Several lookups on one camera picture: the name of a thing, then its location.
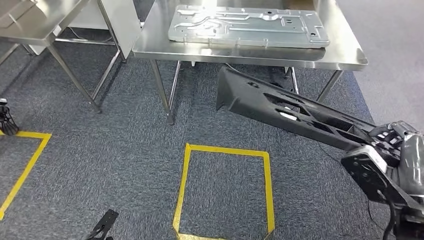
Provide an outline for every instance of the black bracket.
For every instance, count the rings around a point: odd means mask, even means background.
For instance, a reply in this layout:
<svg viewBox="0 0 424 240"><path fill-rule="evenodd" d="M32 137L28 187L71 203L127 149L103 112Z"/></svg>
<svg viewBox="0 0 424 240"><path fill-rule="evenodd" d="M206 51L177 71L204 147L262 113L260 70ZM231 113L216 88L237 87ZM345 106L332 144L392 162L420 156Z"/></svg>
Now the black bracket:
<svg viewBox="0 0 424 240"><path fill-rule="evenodd" d="M19 131L19 127L15 124L11 116L10 108L6 106L7 100L0 98L0 131L5 135L15 135Z"/></svg>
<svg viewBox="0 0 424 240"><path fill-rule="evenodd" d="M83 240L104 240L109 230L114 225L118 215L119 213L109 209L96 224L93 230L83 238Z"/></svg>

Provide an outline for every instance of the aluminum plate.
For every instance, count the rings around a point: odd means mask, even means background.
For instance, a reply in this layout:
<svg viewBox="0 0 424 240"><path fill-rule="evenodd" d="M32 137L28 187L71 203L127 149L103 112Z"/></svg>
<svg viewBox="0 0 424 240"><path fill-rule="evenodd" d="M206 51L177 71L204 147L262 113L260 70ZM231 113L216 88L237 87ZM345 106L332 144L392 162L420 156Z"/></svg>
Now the aluminum plate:
<svg viewBox="0 0 424 240"><path fill-rule="evenodd" d="M324 48L330 40L315 11L178 5L168 37L183 43Z"/></svg>

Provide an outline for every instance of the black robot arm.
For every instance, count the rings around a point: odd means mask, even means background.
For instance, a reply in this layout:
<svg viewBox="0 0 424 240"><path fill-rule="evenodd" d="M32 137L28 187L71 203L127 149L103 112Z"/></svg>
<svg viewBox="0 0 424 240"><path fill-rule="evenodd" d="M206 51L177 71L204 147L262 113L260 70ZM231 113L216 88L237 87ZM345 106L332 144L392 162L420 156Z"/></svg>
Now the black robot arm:
<svg viewBox="0 0 424 240"><path fill-rule="evenodd" d="M341 160L370 201L390 207L398 240L424 239L424 141L409 124L375 126L278 86L223 67L216 109L346 151Z"/></svg>

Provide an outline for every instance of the cable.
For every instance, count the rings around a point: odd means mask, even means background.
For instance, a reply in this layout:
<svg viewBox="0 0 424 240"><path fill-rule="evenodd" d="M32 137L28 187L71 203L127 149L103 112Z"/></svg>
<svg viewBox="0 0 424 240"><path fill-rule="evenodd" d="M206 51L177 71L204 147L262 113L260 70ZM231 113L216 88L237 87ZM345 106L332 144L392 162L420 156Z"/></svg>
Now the cable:
<svg viewBox="0 0 424 240"><path fill-rule="evenodd" d="M321 146L321 144L319 144L319 143L317 143L318 144L318 147L321 149L321 151L323 151L329 158L331 158L331 159L333 159L334 161L336 161L338 164L340 164L342 167L343 167L343 165L342 165L342 163L340 163L340 161L339 160L337 160L337 159L335 159L334 157L332 157L328 152L326 152L325 150L324 150L324 148Z"/></svg>
<svg viewBox="0 0 424 240"><path fill-rule="evenodd" d="M77 37L77 38L79 38L79 39L82 39L82 40L87 40L86 38L79 36L79 35L75 32L75 30L74 30L72 27L68 27L68 28L69 28L69 29L71 30L71 32L75 35L75 37ZM112 40L112 37L109 37L109 38L108 38L108 39L106 39L106 40L101 40L101 41L99 41L99 42L106 43L106 42L109 42L110 40Z"/></svg>
<svg viewBox="0 0 424 240"><path fill-rule="evenodd" d="M387 240L389 237L389 234L391 234L391 231L393 230L393 227L395 226L395 205L393 205L393 202L391 201L390 197L386 195L385 192L383 192L383 195L385 196L385 199L387 200L387 204L390 208L390 221L387 224L387 227L384 230L383 234L383 240Z"/></svg>
<svg viewBox="0 0 424 240"><path fill-rule="evenodd" d="M332 157L328 152L326 152L325 150L324 150L324 148L321 146L321 144L319 144L319 143L317 143L317 145L318 145L318 147L325 153L325 155L327 155L329 158L331 158L332 160L334 160L335 162L337 162L338 164L340 164L341 166L343 166L342 165L342 163L340 162L340 161L338 161L337 159L335 159L334 157ZM371 208L370 208L370 200L369 199L367 199L366 200L367 202L366 202L366 204L367 204L367 212L368 212L368 216L369 216L369 219L371 220L371 222L373 222L379 229L381 229L382 231L384 231L384 234L386 234L386 230L383 228L383 227L381 227L375 220L374 220L374 218L373 218L373 216L371 215ZM390 221L392 220L392 210L390 210ZM390 233L390 231L391 231L392 229L390 229L389 231L388 231L388 233L390 234L390 236L392 236L392 237L394 237L394 238L396 238L395 237L395 235L393 235L392 233Z"/></svg>
<svg viewBox="0 0 424 240"><path fill-rule="evenodd" d="M239 71L239 70L235 69L233 66L231 66L231 65L230 65L230 64L228 64L228 63L225 63L225 65L227 65L230 69L232 69L232 70L236 71L236 72L237 72L237 73L239 73L239 74L245 74L245 73L242 73L241 71Z"/></svg>

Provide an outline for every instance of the yellow floor marking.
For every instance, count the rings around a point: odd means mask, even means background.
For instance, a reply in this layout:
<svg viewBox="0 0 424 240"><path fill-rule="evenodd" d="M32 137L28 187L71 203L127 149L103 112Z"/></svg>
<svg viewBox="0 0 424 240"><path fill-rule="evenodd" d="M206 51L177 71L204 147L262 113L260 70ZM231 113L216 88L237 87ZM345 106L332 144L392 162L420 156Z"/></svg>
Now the yellow floor marking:
<svg viewBox="0 0 424 240"><path fill-rule="evenodd" d="M191 145L187 143L185 145L184 162L182 164L181 183L179 185L178 198L176 201L175 214L174 214L173 223L172 223L172 226L175 229L179 240L223 240L222 238L202 237L202 236L195 236L190 234L183 234L179 232L181 213L183 211L184 191L186 189L187 175L189 173L190 155L192 151L262 157L263 172L265 175L265 199L266 199L266 217L267 217L267 224L268 224L268 234L275 229L273 185L271 180L270 155L268 154L268 152L237 149L237 148L227 148L227 147L217 147L217 146Z"/></svg>
<svg viewBox="0 0 424 240"><path fill-rule="evenodd" d="M23 170L22 174L14 184L12 190L7 195L6 200L4 200L3 204L0 206L0 221L3 220L5 217L5 212L12 203L13 199L15 198L16 194L18 193L19 189L22 187L22 184L24 184L25 179L28 177L28 175L31 172L31 169L33 169L34 165L36 164L39 156L41 155L42 151L46 147L47 143L50 140L50 137L52 136L49 133L38 133L38 132L28 132L28 131L19 131L16 135L16 137L22 137L22 138L35 138L35 139L41 139L41 143L38 146L35 153L32 155L31 159L29 160L28 164L26 165L25 169Z"/></svg>

